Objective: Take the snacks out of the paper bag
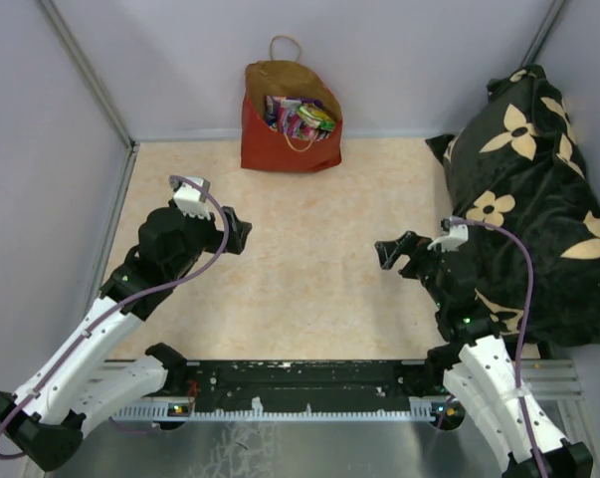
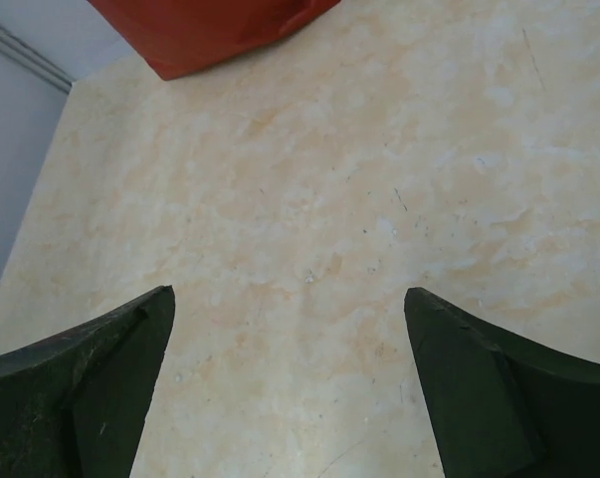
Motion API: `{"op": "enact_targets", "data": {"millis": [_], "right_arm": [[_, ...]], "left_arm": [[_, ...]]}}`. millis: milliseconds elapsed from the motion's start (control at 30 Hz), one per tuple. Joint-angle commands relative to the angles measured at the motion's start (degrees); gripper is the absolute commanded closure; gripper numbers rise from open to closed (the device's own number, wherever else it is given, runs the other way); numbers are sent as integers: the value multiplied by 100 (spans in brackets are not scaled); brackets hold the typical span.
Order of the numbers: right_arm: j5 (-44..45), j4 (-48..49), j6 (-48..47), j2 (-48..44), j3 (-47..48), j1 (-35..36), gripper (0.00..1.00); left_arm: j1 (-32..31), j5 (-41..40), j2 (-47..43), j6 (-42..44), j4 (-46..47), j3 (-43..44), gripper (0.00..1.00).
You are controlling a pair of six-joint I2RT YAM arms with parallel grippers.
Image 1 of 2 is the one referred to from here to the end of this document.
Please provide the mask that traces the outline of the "green snack packet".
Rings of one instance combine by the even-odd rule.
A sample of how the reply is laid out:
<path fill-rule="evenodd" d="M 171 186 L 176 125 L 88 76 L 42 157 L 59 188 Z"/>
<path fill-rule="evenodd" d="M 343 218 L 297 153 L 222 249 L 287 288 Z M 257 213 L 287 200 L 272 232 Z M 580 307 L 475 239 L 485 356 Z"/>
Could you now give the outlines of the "green snack packet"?
<path fill-rule="evenodd" d="M 315 104 L 303 104 L 298 107 L 298 116 L 310 127 L 333 131 L 336 121 Z"/>

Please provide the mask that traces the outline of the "purple berries candy packet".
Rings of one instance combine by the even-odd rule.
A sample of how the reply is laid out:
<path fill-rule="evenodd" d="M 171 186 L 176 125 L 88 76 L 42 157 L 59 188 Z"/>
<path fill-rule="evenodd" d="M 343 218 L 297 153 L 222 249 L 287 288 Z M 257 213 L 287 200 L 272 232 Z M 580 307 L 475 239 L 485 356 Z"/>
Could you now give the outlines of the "purple berries candy packet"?
<path fill-rule="evenodd" d="M 278 132 L 289 138 L 314 141 L 323 140 L 331 134 L 331 131 L 314 129 L 307 125 L 298 116 L 298 108 L 281 111 Z"/>

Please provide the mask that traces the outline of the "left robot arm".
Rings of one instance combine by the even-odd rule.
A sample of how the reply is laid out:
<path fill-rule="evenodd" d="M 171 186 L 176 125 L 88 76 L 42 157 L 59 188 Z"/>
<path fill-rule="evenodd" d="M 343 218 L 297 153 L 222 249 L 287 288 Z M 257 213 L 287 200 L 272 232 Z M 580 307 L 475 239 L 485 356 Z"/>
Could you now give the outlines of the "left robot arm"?
<path fill-rule="evenodd" d="M 186 358 L 159 343 L 114 377 L 90 383 L 109 352 L 139 328 L 176 287 L 199 275 L 204 253 L 241 254 L 252 224 L 229 206 L 195 215 L 171 201 L 153 210 L 138 240 L 101 286 L 90 310 L 53 356 L 13 392 L 0 391 L 0 438 L 43 471 L 67 463 L 83 440 L 127 404 L 185 382 Z M 0 460 L 10 460 L 0 452 Z"/>

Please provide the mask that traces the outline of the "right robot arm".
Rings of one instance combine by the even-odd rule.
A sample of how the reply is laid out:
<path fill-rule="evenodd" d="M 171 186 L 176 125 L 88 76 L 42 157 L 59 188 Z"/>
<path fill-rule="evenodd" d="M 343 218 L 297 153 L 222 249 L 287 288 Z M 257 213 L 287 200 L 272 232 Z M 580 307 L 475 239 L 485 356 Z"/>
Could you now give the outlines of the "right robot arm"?
<path fill-rule="evenodd" d="M 431 239 L 405 232 L 374 248 L 382 269 L 407 257 L 399 274 L 417 280 L 437 306 L 435 319 L 446 345 L 431 349 L 431 376 L 463 407 L 494 453 L 504 477 L 588 477 L 593 457 L 552 422 L 523 382 L 501 329 L 478 299 L 475 264 L 459 248 L 465 225 Z"/>

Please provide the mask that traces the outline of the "red paper bag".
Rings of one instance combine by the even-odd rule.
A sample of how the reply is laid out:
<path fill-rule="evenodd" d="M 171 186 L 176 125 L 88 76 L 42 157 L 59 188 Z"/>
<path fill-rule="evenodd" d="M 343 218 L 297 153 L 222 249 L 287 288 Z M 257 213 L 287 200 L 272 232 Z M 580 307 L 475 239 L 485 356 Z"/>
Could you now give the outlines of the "red paper bag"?
<path fill-rule="evenodd" d="M 267 172 L 319 172 L 341 163 L 343 115 L 340 104 L 321 78 L 301 63 L 302 50 L 292 60 L 277 59 L 274 45 L 295 39 L 277 35 L 269 45 L 269 58 L 245 69 L 245 94 L 242 106 L 241 166 Z M 264 121 L 265 96 L 297 98 L 327 112 L 336 125 L 320 141 L 289 138 L 272 130 Z"/>

